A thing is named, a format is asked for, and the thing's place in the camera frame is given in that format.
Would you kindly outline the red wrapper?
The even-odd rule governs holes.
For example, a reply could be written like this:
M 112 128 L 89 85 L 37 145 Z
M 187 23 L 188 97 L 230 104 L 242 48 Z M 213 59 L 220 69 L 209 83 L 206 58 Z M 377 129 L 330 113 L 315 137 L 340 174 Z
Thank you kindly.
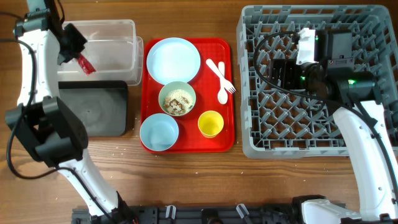
M 96 71 L 94 66 L 92 66 L 92 64 L 82 54 L 79 55 L 77 62 L 86 75 L 92 74 Z

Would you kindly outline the yellow plastic cup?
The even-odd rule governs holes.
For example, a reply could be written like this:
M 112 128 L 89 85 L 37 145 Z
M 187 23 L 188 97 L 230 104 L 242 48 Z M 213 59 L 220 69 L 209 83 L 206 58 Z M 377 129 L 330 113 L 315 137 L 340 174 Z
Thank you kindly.
M 206 138 L 215 138 L 224 127 L 224 119 L 217 111 L 206 111 L 198 119 L 198 128 Z

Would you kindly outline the rice and food scraps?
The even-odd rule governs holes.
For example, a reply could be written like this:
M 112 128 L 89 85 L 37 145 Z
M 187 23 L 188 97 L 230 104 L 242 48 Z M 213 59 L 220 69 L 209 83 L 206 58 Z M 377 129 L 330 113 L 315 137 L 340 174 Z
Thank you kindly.
M 163 107 L 168 114 L 174 116 L 184 115 L 192 109 L 193 98 L 185 90 L 173 90 L 165 96 Z

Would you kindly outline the green bowl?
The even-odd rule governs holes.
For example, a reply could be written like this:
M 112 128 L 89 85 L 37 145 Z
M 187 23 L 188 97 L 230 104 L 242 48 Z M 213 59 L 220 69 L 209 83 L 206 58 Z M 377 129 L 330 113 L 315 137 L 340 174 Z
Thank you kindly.
M 188 84 L 188 83 L 185 83 L 185 82 L 171 82 L 171 83 L 169 83 L 169 84 L 166 84 L 161 90 L 160 90 L 160 92 L 159 92 L 159 97 L 158 97 L 158 100 L 159 100 L 159 105 L 160 105 L 160 107 L 162 108 L 162 110 L 165 112 L 165 113 L 167 113 L 166 111 L 165 111 L 165 109 L 164 109 L 164 107 L 163 107 L 163 103 L 164 103 L 164 99 L 165 99 L 165 96 L 169 93 L 169 92 L 171 92 L 171 91 L 173 91 L 173 90 L 177 90 L 177 89 L 181 89 L 181 90 L 185 90 L 185 91 L 187 91 L 187 92 L 189 92 L 189 94 L 192 96 L 192 98 L 193 98 L 193 107 L 195 106 L 195 103 L 196 103 L 196 100 L 197 100 L 197 97 L 196 97 L 196 93 L 195 93 L 195 90 Z

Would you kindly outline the light blue bowl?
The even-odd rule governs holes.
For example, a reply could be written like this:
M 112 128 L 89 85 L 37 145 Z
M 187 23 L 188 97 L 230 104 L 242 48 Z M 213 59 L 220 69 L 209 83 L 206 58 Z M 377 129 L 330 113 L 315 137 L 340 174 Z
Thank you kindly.
M 151 151 L 170 149 L 178 140 L 179 126 L 170 115 L 156 113 L 144 120 L 140 127 L 142 144 Z

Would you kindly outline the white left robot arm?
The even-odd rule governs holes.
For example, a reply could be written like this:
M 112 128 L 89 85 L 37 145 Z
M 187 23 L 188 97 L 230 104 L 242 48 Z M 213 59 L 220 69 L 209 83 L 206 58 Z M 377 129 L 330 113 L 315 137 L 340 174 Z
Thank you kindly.
M 17 106 L 5 114 L 11 139 L 49 174 L 62 174 L 88 207 L 90 223 L 138 223 L 139 217 L 108 184 L 91 160 L 88 134 L 81 120 L 60 99 L 58 66 L 83 60 L 86 39 L 65 24 L 59 1 L 29 1 L 18 17 L 13 42 L 22 54 L 22 87 Z

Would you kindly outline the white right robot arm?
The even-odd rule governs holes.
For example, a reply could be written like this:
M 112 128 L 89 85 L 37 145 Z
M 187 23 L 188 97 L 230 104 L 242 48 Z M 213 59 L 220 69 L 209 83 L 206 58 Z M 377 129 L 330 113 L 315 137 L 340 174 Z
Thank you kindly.
M 273 59 L 264 75 L 272 87 L 322 101 L 348 149 L 359 190 L 352 212 L 324 198 L 300 197 L 302 223 L 396 223 L 397 160 L 387 133 L 382 93 L 371 72 L 357 72 L 348 30 L 290 31 L 292 60 Z

